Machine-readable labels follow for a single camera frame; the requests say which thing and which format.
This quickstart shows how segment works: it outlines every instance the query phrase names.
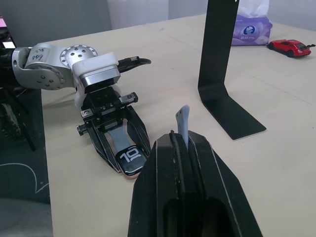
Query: printed logo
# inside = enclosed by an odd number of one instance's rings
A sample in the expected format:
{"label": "printed logo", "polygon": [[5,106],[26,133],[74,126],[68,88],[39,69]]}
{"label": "printed logo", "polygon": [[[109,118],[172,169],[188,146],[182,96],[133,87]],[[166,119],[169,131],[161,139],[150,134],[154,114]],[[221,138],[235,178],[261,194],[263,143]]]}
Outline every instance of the printed logo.
{"label": "printed logo", "polygon": [[254,26],[247,26],[247,27],[244,29],[243,34],[244,34],[245,36],[247,36],[247,35],[249,35],[249,34],[255,33],[255,31],[256,31],[256,28],[255,28]]}

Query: black cable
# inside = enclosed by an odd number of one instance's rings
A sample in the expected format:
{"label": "black cable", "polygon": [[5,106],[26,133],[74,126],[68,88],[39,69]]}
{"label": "black cable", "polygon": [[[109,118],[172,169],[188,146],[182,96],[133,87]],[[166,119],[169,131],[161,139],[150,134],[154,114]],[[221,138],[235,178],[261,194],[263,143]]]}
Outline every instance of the black cable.
{"label": "black cable", "polygon": [[125,73],[141,65],[146,65],[146,64],[151,64],[151,63],[152,63],[151,60],[147,58],[139,58],[138,56],[125,58],[118,61],[118,71],[120,73]]}

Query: wooden table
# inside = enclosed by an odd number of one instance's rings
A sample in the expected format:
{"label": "wooden table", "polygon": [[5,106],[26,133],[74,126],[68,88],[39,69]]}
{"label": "wooden table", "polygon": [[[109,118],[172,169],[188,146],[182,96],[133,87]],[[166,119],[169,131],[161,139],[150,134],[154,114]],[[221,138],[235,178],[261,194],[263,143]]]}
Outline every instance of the wooden table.
{"label": "wooden table", "polygon": [[[233,141],[198,95],[204,22],[205,15],[186,17],[52,44],[150,58],[151,65],[122,74],[118,86],[122,95],[137,93],[133,107],[151,144],[176,129],[175,113],[190,105],[189,129],[204,135],[238,177],[262,234],[314,236],[316,51],[293,59],[264,46],[232,47],[227,90],[267,128]],[[316,32],[274,24],[276,39],[313,43]],[[71,88],[42,91],[54,237],[126,237],[134,182],[99,157],[87,134],[78,135],[74,95]]]}

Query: black holder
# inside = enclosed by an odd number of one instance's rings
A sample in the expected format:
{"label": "black holder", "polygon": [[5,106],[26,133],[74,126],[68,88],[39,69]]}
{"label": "black holder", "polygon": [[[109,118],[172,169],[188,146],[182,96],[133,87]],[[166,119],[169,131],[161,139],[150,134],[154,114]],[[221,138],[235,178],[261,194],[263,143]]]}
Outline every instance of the black holder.
{"label": "black holder", "polygon": [[165,134],[133,191],[128,237],[262,237],[241,185],[205,137]]}
{"label": "black holder", "polygon": [[198,78],[202,103],[233,140],[266,130],[224,85],[238,4],[239,0],[209,0]]}

